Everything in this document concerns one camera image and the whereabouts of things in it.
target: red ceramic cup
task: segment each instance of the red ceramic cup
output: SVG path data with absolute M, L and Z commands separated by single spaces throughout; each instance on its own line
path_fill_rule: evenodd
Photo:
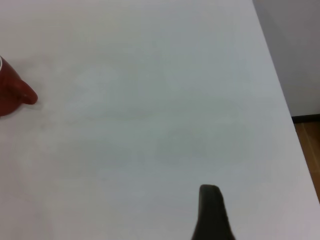
M 17 72 L 0 56 L 0 117 L 15 111 L 21 104 L 35 104 L 37 94 L 21 80 Z

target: wall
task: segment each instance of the wall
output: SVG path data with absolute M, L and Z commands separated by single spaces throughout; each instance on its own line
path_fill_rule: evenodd
M 253 3 L 291 115 L 320 114 L 320 2 Z

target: table surface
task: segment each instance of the table surface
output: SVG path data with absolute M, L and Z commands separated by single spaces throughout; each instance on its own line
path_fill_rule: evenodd
M 250 0 L 5 0 L 38 93 L 0 120 L 0 239 L 188 240 L 201 184 L 237 239 L 318 240 L 320 207 Z

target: wooden floor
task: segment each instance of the wooden floor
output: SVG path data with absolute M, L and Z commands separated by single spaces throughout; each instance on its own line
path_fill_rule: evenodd
M 320 122 L 298 123 L 294 126 L 320 201 Z

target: black object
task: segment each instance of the black object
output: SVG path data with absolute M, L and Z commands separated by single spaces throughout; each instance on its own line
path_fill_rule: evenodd
M 192 240 L 236 240 L 231 231 L 224 198 L 217 186 L 200 186 L 198 220 Z
M 293 116 L 292 121 L 294 124 L 320 122 L 320 114 Z

